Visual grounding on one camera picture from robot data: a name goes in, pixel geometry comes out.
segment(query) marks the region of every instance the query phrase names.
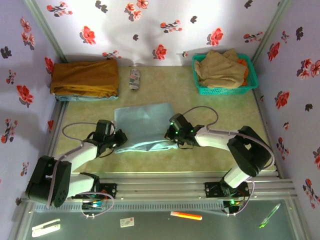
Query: small card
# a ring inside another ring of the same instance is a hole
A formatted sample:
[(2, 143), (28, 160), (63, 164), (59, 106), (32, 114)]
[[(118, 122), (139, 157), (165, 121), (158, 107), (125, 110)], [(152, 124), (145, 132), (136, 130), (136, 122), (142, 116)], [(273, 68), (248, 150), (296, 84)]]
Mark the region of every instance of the small card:
[(129, 217), (120, 219), (120, 228), (130, 227), (135, 225), (135, 218)]

